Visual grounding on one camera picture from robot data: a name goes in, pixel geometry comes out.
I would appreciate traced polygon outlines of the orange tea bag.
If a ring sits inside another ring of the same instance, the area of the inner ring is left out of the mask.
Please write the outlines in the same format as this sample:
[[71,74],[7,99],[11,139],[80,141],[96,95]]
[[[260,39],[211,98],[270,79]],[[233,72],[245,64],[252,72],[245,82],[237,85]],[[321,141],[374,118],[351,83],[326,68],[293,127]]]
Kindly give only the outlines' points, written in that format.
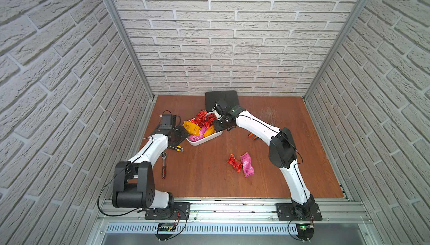
[[197,124],[190,121],[185,121],[183,123],[183,126],[190,135],[198,135],[200,131],[200,127]]

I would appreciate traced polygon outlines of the red tea bag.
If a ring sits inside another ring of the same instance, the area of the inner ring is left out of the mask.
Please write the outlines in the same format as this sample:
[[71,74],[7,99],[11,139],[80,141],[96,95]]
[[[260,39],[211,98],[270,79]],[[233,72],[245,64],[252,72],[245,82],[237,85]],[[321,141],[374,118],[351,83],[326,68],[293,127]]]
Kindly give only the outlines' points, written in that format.
[[234,170],[238,173],[241,172],[243,168],[243,164],[240,160],[238,160],[233,154],[230,155],[228,159],[228,163],[234,168]]

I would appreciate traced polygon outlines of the pink tea bag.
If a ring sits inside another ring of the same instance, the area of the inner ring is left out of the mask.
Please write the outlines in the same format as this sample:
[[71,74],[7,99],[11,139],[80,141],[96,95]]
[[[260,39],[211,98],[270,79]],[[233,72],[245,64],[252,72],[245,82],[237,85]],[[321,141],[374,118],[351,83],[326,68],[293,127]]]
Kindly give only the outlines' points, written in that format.
[[200,141],[201,139],[204,138],[204,134],[205,134],[206,131],[207,131],[207,128],[206,127],[202,127],[202,128],[200,128],[200,131],[199,131],[198,135],[191,135],[190,137],[188,137],[188,140],[190,142]]
[[252,166],[252,159],[248,152],[243,154],[241,157],[242,169],[244,172],[244,176],[248,178],[251,175],[255,174],[254,167]]

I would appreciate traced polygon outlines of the yellow tea bag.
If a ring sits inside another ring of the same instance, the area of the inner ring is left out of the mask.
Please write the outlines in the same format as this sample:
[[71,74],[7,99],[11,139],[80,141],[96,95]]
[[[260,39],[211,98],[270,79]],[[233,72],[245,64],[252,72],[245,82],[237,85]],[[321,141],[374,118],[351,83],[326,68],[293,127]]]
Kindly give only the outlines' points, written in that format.
[[205,133],[204,133],[204,137],[206,138],[206,137],[209,137],[209,136],[211,136],[211,135],[213,135],[213,134],[215,134],[216,133],[216,130],[215,130],[215,127],[214,126],[211,126],[211,127],[209,127],[206,131],[205,131]]

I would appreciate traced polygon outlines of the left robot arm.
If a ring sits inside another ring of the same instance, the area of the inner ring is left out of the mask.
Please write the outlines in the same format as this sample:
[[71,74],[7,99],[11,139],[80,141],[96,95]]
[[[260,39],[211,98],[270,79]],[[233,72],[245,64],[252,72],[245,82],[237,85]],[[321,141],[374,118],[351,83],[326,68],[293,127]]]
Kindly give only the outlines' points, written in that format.
[[183,151],[180,144],[189,136],[184,126],[176,123],[176,115],[161,115],[161,120],[147,143],[128,161],[115,166],[112,204],[115,208],[172,209],[172,193],[155,186],[153,166],[167,149]]

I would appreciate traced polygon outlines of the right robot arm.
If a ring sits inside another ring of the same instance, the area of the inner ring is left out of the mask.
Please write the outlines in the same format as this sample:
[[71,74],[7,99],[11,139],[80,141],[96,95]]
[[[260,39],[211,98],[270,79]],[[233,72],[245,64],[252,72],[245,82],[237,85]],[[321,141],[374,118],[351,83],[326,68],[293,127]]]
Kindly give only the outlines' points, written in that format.
[[213,108],[217,120],[214,127],[217,132],[240,127],[257,136],[269,146],[269,160],[278,167],[290,189],[292,213],[301,219],[310,216],[315,199],[305,185],[299,170],[296,149],[291,131],[265,123],[240,106],[230,107],[218,102]]

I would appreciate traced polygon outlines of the black plastic tool case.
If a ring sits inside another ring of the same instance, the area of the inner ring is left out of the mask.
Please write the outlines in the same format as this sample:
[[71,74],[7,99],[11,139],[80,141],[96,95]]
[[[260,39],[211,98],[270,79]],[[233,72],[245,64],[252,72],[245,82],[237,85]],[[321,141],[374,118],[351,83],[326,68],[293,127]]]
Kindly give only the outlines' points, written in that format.
[[205,110],[211,112],[219,100],[224,100],[231,107],[240,105],[237,91],[212,91],[205,93]]

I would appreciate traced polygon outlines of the left controller board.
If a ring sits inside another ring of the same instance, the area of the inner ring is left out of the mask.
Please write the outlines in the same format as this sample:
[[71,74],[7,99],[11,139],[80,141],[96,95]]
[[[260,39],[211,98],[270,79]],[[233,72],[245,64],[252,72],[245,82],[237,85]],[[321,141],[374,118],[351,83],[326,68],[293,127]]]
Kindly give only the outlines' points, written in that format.
[[156,238],[159,241],[166,241],[173,237],[176,232],[177,224],[175,223],[159,223],[156,229]]

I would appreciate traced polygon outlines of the controller board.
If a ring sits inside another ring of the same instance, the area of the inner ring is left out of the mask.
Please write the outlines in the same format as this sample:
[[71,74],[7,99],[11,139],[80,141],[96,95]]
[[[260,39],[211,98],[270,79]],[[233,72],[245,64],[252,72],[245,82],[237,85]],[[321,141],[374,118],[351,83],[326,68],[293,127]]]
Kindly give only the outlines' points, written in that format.
[[166,241],[173,237],[176,232],[177,224],[175,223],[159,223],[156,229],[156,238],[159,241]]
[[314,227],[310,224],[297,224],[297,239],[303,242],[310,242],[314,236]]

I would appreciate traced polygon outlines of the right controller board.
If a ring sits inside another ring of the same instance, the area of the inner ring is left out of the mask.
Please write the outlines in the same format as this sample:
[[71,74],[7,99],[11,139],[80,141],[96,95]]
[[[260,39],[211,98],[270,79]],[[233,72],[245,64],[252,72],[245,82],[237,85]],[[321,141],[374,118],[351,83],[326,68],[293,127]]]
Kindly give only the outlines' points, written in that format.
[[314,227],[310,224],[297,224],[297,239],[303,242],[310,242],[314,236]]

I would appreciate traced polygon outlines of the red handled ratchet wrench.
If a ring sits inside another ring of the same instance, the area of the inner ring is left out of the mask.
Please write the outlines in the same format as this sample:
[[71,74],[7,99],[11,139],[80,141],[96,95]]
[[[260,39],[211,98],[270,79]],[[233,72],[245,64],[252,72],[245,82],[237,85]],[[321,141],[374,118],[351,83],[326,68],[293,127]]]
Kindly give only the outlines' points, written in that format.
[[161,173],[161,177],[164,180],[166,178],[166,158],[167,158],[167,153],[166,152],[162,152],[162,173]]

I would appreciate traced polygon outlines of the orange handled pliers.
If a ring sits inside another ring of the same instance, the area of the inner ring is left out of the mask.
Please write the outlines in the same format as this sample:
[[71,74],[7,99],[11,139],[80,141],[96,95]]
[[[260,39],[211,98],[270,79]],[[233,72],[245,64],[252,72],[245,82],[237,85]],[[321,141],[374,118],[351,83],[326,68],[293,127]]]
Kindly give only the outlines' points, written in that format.
[[259,139],[259,137],[258,136],[256,136],[255,134],[253,134],[253,133],[250,133],[250,134],[248,134],[248,136],[247,136],[248,138],[252,138],[253,140],[257,140],[257,139]]

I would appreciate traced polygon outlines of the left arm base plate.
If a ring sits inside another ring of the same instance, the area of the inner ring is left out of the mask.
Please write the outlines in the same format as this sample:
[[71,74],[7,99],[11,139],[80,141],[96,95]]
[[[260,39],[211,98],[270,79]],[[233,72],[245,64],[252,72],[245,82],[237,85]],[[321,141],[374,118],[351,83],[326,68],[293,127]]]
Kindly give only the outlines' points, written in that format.
[[145,213],[145,220],[188,220],[190,202],[175,202],[165,209],[149,209]]

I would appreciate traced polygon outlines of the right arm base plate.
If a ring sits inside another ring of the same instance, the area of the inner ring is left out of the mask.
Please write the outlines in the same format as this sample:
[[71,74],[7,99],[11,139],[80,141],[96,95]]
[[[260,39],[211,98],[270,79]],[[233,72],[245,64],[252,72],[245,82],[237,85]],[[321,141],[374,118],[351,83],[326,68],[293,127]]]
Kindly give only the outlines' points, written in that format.
[[323,217],[318,204],[299,205],[294,203],[276,203],[279,221],[322,221]]

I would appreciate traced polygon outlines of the aluminium front rail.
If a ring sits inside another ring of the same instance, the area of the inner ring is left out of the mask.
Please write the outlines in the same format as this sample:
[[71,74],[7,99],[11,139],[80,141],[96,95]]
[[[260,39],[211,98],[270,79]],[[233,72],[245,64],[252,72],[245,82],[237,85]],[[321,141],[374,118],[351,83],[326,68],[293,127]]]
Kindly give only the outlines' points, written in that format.
[[[189,202],[189,221],[191,223],[278,223],[276,204],[290,202],[288,198],[176,198],[176,202]],[[372,219],[361,202],[346,199],[317,198],[316,204],[322,216],[320,224],[348,223],[371,224]],[[96,216],[96,222],[132,222],[145,221],[145,212],[136,211],[119,216],[128,211],[115,208],[111,200],[103,202],[106,217]]]

